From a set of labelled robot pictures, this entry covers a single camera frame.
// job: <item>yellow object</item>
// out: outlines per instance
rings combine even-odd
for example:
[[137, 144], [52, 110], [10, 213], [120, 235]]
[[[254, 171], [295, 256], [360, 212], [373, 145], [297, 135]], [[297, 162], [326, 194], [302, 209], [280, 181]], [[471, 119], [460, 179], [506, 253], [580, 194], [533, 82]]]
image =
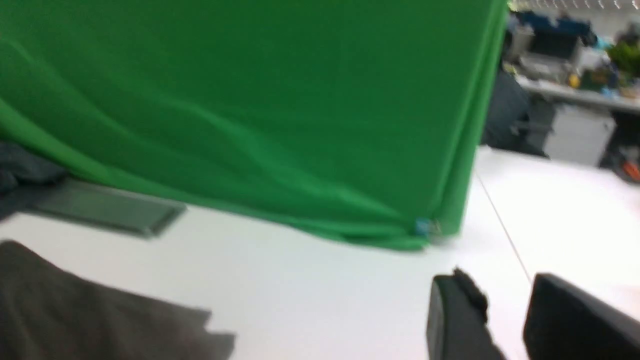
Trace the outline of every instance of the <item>yellow object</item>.
[[569, 86], [574, 89], [577, 89], [578, 86], [580, 86], [580, 78], [577, 74], [569, 75]]

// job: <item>desk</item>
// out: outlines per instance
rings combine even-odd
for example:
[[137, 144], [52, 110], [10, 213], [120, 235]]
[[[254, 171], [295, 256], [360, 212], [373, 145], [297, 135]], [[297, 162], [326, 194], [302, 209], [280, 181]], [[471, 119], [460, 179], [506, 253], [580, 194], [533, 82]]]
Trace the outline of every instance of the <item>desk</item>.
[[0, 223], [0, 238], [86, 279], [212, 309], [208, 328], [237, 333], [233, 360], [424, 360], [431, 278], [458, 265], [489, 295], [496, 343], [526, 359], [531, 285], [477, 179], [461, 234], [420, 253], [196, 206], [153, 241], [24, 214]]
[[553, 272], [640, 320], [640, 187], [490, 149], [475, 171], [530, 279]]
[[607, 97], [597, 92], [576, 90], [569, 86], [558, 85], [549, 81], [531, 81], [524, 76], [516, 76], [516, 81], [524, 90], [532, 94], [540, 94], [587, 106], [603, 106], [610, 110], [640, 114], [640, 101], [638, 100], [624, 97]]

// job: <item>white desk surface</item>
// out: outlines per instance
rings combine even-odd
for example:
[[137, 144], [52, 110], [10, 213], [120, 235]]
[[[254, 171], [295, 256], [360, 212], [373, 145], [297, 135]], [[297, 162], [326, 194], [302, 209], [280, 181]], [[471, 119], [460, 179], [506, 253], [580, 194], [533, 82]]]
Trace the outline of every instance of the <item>white desk surface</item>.
[[569, 86], [549, 81], [531, 81], [524, 76], [516, 76], [518, 84], [528, 92], [555, 97], [568, 102], [580, 102], [590, 106], [603, 106], [611, 110], [640, 113], [640, 101], [624, 97], [607, 97], [598, 92], [576, 90]]
[[193, 206], [149, 242], [22, 214], [0, 223], [0, 238], [86, 279], [212, 309], [210, 329], [237, 333], [233, 360], [424, 360], [431, 279], [457, 265], [487, 292], [496, 343], [526, 359], [530, 284], [476, 179], [461, 234], [420, 253]]
[[475, 171], [531, 279], [553, 272], [640, 319], [640, 187], [493, 150]]

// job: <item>green screen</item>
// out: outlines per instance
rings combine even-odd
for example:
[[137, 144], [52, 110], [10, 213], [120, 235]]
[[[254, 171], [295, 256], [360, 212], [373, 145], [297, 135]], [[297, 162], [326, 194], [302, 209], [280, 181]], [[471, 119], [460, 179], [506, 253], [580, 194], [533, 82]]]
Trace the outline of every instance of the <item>green screen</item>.
[[456, 232], [498, 0], [3, 0], [0, 131], [89, 181], [336, 240]]

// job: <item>gray cloth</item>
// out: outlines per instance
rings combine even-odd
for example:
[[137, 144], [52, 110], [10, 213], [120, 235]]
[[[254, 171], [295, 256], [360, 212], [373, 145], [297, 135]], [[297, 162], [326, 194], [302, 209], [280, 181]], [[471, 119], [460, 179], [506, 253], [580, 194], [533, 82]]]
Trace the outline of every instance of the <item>gray cloth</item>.
[[85, 281], [0, 243], [0, 359], [227, 360], [234, 336], [206, 332], [210, 315]]
[[57, 164], [0, 142], [0, 220], [45, 199], [66, 176]]

